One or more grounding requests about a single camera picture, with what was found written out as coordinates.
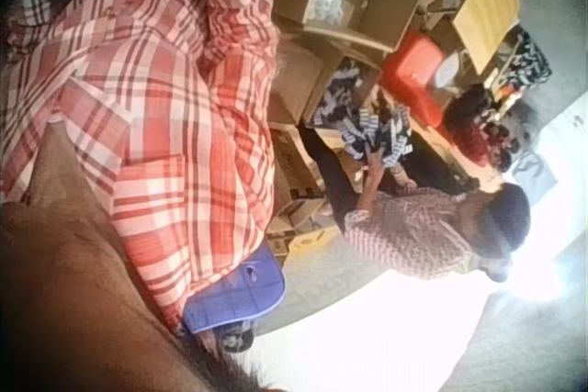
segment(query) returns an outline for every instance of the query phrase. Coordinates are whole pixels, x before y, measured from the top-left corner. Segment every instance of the shirt pocket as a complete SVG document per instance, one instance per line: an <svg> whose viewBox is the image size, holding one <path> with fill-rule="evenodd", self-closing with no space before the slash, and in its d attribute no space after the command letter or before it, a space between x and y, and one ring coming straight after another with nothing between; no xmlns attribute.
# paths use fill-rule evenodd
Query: shirt pocket
<svg viewBox="0 0 588 392"><path fill-rule="evenodd" d="M147 285L189 265L184 163L176 155L124 165L117 177L112 220Z"/></svg>

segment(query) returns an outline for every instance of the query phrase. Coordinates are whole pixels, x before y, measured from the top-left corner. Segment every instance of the dark cap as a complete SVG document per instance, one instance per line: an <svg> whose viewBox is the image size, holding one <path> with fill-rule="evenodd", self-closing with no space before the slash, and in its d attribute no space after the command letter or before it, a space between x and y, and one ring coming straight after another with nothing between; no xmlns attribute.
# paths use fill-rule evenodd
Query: dark cap
<svg viewBox="0 0 588 392"><path fill-rule="evenodd" d="M519 185L503 184L486 208L510 251L519 248L531 229L531 206Z"/></svg>

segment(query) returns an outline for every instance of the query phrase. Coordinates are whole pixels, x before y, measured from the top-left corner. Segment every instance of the man's arm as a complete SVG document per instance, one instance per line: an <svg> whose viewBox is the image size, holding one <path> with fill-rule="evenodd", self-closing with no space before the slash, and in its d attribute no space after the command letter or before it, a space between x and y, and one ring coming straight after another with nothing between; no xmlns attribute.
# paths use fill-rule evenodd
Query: man's arm
<svg viewBox="0 0 588 392"><path fill-rule="evenodd" d="M234 140L247 205L261 231L271 216L273 152L266 122L278 32L272 0L208 0L209 41L203 71L213 103Z"/></svg>
<svg viewBox="0 0 588 392"><path fill-rule="evenodd" d="M376 201L376 194L378 192L379 183L384 175L384 164L382 162L383 149L376 152L371 152L369 147L366 147L367 157L367 178L364 183L364 191L357 200L357 210L366 210L371 215L374 211L374 203Z"/></svg>

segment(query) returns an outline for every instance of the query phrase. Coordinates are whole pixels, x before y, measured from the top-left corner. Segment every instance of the wooden table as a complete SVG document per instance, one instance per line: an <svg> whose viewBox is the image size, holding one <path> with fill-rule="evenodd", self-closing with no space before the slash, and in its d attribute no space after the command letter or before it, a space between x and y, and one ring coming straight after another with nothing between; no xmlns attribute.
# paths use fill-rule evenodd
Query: wooden table
<svg viewBox="0 0 588 392"><path fill-rule="evenodd" d="M453 20L477 73L482 73L516 22L519 0L465 0Z"/></svg>

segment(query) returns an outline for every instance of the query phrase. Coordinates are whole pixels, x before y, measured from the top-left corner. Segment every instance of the plaid shirt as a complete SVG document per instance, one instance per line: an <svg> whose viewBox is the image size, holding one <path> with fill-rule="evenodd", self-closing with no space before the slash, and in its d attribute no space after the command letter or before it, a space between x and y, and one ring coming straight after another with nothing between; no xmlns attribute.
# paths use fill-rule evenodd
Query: plaid shirt
<svg viewBox="0 0 588 392"><path fill-rule="evenodd" d="M451 273L471 248L449 225L456 199L432 188L403 189L398 197L378 192L374 212L345 217L345 238L369 258L421 279Z"/></svg>
<svg viewBox="0 0 588 392"><path fill-rule="evenodd" d="M2 200L62 121L87 182L175 327L263 238L272 0L20 0L2 72Z"/></svg>

